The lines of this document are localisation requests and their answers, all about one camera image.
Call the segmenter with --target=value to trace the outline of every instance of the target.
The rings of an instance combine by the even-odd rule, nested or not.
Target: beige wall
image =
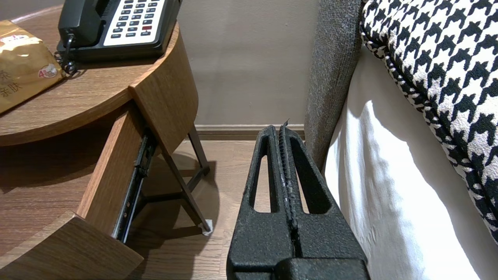
[[[63,0],[0,0],[0,19]],[[198,125],[304,123],[318,0],[184,0]]]

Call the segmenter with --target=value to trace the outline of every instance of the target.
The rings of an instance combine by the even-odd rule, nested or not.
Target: wooden drawer
[[[138,266],[143,258],[111,233],[143,130],[127,104],[66,134],[0,147],[0,279],[121,279]]]

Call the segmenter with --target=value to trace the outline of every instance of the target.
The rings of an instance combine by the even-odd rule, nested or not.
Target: telephone
[[[158,57],[182,0],[65,0],[57,51],[77,62]]]

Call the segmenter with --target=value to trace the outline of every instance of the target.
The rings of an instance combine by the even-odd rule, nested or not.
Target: telephone keypad
[[[117,28],[109,29],[104,41],[105,46],[150,43],[157,39],[159,19],[166,0],[120,0],[119,2],[116,15],[111,22]]]

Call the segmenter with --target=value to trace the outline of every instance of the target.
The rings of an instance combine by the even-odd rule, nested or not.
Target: houndstooth pillow
[[[368,0],[360,30],[498,243],[498,0]]]

